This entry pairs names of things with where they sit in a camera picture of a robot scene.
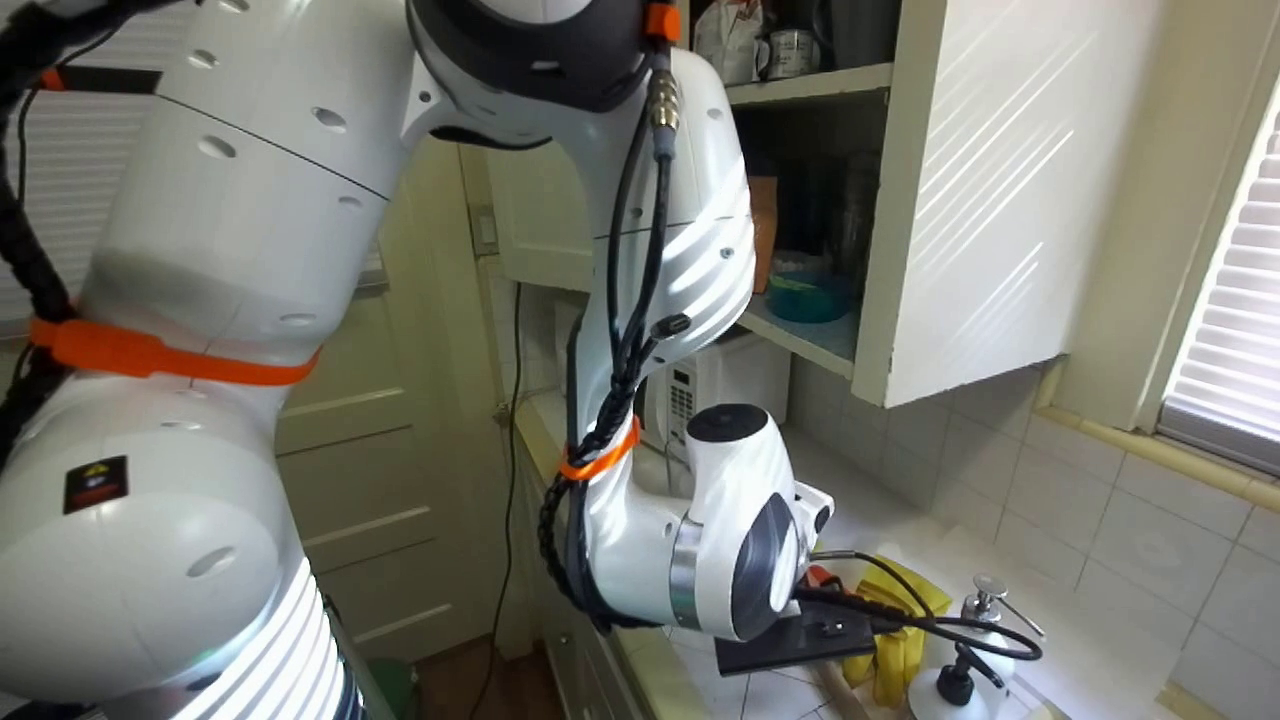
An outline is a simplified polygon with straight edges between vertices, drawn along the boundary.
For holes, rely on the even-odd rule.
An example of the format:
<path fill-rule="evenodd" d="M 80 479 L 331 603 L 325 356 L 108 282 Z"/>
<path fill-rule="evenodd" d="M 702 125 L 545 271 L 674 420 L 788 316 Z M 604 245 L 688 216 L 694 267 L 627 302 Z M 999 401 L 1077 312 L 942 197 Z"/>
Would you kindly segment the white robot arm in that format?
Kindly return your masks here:
<path fill-rule="evenodd" d="M 343 333 L 416 144 L 568 152 L 598 262 L 539 552 L 598 630 L 681 630 L 722 673 L 870 651 L 816 573 L 838 506 L 749 401 L 694 418 L 688 492 L 636 484 L 640 390 L 749 309 L 749 169 L 676 0 L 26 0 L 8 89 L 183 6 L 86 282 L 34 225 L 3 397 L 0 685 L 148 720 L 360 720 L 281 474 L 281 420 Z"/>

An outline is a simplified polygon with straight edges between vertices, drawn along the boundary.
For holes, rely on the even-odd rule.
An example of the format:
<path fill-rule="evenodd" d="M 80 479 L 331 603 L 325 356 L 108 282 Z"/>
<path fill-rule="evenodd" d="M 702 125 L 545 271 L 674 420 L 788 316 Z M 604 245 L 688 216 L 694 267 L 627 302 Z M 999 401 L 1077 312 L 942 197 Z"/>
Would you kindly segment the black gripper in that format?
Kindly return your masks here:
<path fill-rule="evenodd" d="M 858 609 L 805 603 L 797 615 L 777 619 L 749 643 L 722 640 L 716 667 L 723 675 L 746 675 L 839 658 L 873 658 L 885 634 L 899 634 L 899 619 L 875 619 Z"/>

